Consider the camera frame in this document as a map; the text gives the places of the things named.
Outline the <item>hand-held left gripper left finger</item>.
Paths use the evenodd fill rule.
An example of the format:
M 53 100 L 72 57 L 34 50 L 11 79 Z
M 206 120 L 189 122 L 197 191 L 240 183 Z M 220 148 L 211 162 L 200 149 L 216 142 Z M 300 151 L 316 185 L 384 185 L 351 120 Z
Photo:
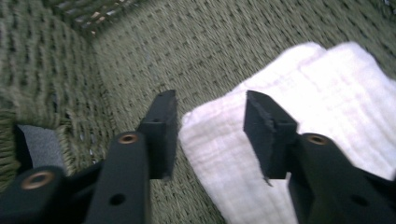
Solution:
M 172 178 L 177 154 L 177 95 L 156 95 L 133 132 L 109 145 L 84 224 L 151 224 L 150 181 Z

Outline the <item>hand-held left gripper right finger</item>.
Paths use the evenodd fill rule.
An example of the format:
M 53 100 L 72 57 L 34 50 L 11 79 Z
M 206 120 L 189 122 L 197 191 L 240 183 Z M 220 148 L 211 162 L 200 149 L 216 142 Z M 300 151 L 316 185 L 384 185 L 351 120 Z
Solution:
M 289 180 L 299 224 L 396 224 L 396 176 L 364 171 L 331 138 L 297 127 L 270 96 L 247 92 L 243 131 L 264 180 Z

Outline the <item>cream printed cloth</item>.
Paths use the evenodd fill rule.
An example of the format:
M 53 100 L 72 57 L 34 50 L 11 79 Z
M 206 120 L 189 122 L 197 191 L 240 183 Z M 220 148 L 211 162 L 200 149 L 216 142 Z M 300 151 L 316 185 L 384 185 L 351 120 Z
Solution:
M 297 45 L 182 118 L 181 147 L 227 224 L 297 224 L 286 181 L 264 181 L 243 131 L 248 91 L 272 97 L 299 133 L 331 138 L 361 169 L 396 175 L 396 80 L 355 42 Z

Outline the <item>green woven plastic basket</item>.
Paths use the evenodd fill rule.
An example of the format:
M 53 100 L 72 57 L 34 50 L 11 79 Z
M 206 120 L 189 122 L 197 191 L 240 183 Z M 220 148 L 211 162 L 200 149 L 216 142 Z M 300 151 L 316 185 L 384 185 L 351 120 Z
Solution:
M 396 79 L 396 1 L 0 0 L 0 194 L 17 125 L 48 129 L 45 154 L 74 174 L 156 93 L 187 112 L 307 41 L 354 41 Z

